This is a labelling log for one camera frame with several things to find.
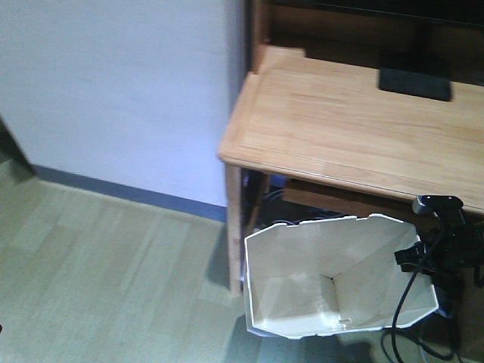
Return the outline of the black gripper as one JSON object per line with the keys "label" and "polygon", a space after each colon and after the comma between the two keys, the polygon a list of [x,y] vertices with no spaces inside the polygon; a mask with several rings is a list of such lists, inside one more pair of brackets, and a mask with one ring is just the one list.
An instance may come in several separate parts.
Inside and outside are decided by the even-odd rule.
{"label": "black gripper", "polygon": [[[432,230],[424,244],[415,244],[407,249],[394,252],[396,264],[405,273],[421,273],[423,275],[456,276],[460,266],[455,265],[459,258],[455,258],[456,233],[444,234],[441,230]],[[430,253],[427,262],[424,260]]]}

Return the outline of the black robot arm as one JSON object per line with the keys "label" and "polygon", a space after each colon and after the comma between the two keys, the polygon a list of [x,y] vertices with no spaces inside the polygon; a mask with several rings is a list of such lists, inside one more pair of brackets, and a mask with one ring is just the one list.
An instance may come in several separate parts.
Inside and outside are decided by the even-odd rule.
{"label": "black robot arm", "polygon": [[425,275],[451,277],[458,272],[473,269],[473,283],[483,287],[483,223],[465,225],[444,234],[433,229],[425,239],[408,249],[395,252],[396,264],[403,272],[421,272]]}

